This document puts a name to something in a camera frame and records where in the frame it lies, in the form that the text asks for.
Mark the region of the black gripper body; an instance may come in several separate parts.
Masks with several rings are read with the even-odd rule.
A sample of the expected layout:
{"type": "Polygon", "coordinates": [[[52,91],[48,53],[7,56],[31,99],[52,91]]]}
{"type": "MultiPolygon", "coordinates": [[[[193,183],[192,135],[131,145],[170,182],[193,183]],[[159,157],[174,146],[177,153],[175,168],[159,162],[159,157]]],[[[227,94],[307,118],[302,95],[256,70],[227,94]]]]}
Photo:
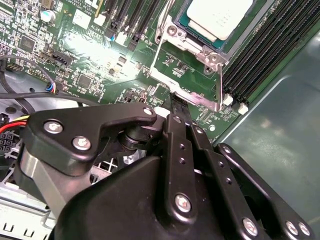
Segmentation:
{"type": "Polygon", "coordinates": [[[235,240],[235,228],[194,173],[197,219],[179,232],[159,221],[163,198],[163,163],[144,158],[75,195],[63,208],[53,240],[235,240]]]}

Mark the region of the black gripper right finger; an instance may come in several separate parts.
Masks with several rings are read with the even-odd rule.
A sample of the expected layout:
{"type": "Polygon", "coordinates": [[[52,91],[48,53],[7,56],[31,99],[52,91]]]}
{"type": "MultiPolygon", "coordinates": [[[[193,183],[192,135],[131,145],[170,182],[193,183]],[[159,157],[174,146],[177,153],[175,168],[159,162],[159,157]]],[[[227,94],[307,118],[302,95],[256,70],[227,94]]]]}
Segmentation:
{"type": "Polygon", "coordinates": [[[196,166],[210,181],[226,240],[315,239],[307,222],[231,146],[211,145],[185,100],[180,101],[180,115],[190,125],[196,166]]]}

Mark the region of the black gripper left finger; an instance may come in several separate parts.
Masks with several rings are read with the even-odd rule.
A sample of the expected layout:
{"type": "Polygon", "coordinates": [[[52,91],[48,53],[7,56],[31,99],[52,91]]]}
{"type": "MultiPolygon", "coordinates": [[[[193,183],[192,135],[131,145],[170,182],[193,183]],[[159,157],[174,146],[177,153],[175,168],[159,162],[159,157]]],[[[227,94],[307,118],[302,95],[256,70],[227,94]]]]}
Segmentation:
{"type": "Polygon", "coordinates": [[[142,102],[43,110],[22,131],[13,178],[56,219],[78,193],[142,159],[162,160],[163,223],[193,223],[198,209],[190,124],[172,93],[161,116],[142,102]]]}

